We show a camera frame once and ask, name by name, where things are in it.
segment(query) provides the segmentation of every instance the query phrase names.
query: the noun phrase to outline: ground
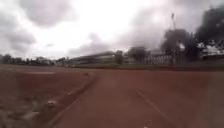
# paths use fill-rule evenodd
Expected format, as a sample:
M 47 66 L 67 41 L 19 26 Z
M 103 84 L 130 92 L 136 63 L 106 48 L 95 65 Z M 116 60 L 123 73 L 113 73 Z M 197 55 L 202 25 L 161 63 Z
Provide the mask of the ground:
M 0 65 L 0 127 L 44 124 L 72 102 L 67 94 L 89 79 L 86 72 L 66 68 Z
M 19 77 L 16 79 L 25 84 L 19 86 L 20 88 L 9 86 L 13 85 L 10 80 L 7 82 L 7 87 L 0 84 L 1 88 L 8 89 L 5 91 L 7 92 L 5 97 L 14 96 L 19 89 L 25 90 L 28 95 L 34 94 L 32 90 L 38 90 L 34 89 L 38 88 L 35 87 L 38 84 L 33 85 L 32 88 L 26 88 L 33 79 L 33 75 L 41 77 L 39 79 L 35 77 L 36 81 L 32 81 L 33 83 L 42 81 L 43 87 L 41 86 L 40 89 L 42 91 L 47 86 L 52 90 L 55 88 L 54 86 L 58 85 L 55 95 L 46 95 L 43 99 L 67 92 L 63 89 L 69 88 L 69 83 L 78 85 L 78 81 L 87 81 L 85 79 L 88 75 L 85 73 L 93 73 L 97 76 L 95 82 L 91 86 L 89 85 L 90 87 L 71 103 L 69 109 L 66 109 L 52 123 L 50 126 L 52 128 L 222 128 L 224 126 L 223 72 L 67 68 L 32 70 L 48 72 L 48 75 L 26 74 L 20 76 L 21 74 L 18 73 Z M 13 71 L 31 72 L 31 69 L 17 67 L 13 68 Z M 57 80 L 61 82 L 45 85 L 44 83 L 51 83 L 55 80 L 55 78 L 46 78 L 46 81 L 43 79 L 43 76 L 55 76 L 55 74 L 49 73 L 52 71 L 56 74 L 60 72 L 61 75 L 57 75 Z M 79 74 L 82 75 L 78 80 L 73 79 Z

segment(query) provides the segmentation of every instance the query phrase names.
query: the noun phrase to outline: tree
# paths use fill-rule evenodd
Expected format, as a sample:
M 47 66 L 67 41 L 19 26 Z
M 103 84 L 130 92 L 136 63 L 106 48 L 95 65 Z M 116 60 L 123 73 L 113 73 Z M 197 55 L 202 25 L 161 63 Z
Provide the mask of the tree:
M 12 59 L 11 55 L 6 54 L 2 58 L 2 62 L 5 63 L 5 64 L 9 64 L 11 62 L 11 59 Z
M 167 30 L 165 41 L 161 49 L 173 57 L 184 54 L 186 59 L 194 60 L 198 57 L 198 47 L 192 34 L 184 29 Z
M 122 64 L 122 62 L 123 62 L 123 52 L 122 51 L 120 51 L 120 50 L 116 51 L 115 61 L 118 65 Z
M 202 24 L 195 34 L 198 43 L 224 49 L 224 5 L 204 12 Z
M 140 62 L 146 57 L 146 48 L 143 46 L 131 47 L 128 51 L 128 55 Z
M 22 64 L 22 58 L 18 57 L 18 58 L 15 58 L 15 64 Z
M 2 63 L 3 55 L 0 54 L 0 63 Z

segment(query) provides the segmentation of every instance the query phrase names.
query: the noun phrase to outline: overcast sky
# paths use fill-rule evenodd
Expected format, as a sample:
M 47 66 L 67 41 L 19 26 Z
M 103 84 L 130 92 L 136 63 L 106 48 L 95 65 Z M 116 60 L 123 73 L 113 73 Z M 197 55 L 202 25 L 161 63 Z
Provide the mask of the overcast sky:
M 59 58 L 144 45 L 166 29 L 194 32 L 223 0 L 0 0 L 0 54 Z

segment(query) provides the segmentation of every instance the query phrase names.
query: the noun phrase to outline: cloud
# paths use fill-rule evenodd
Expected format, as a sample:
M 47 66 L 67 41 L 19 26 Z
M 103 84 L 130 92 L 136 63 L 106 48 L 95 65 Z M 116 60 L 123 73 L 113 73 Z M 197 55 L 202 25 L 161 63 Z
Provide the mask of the cloud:
M 124 47 L 146 46 L 159 48 L 167 29 L 173 29 L 171 14 L 175 14 L 177 28 L 195 32 L 205 10 L 220 5 L 222 0 L 173 0 L 159 7 L 144 8 L 137 13 L 129 32 L 120 36 L 117 44 Z
M 20 6 L 39 26 L 53 26 L 71 10 L 69 0 L 20 0 Z
M 46 45 L 46 47 L 48 47 L 48 48 L 53 47 L 53 46 L 54 46 L 54 44 L 52 44 L 52 43 L 49 43 L 49 44 Z
M 76 49 L 71 49 L 68 54 L 70 56 L 81 56 L 105 52 L 110 49 L 110 46 L 105 44 L 105 42 L 103 42 L 95 33 L 90 34 L 88 40 L 88 44 L 82 45 L 81 47 Z
M 15 17 L 0 13 L 0 52 L 24 53 L 34 42 L 33 35 L 20 26 Z

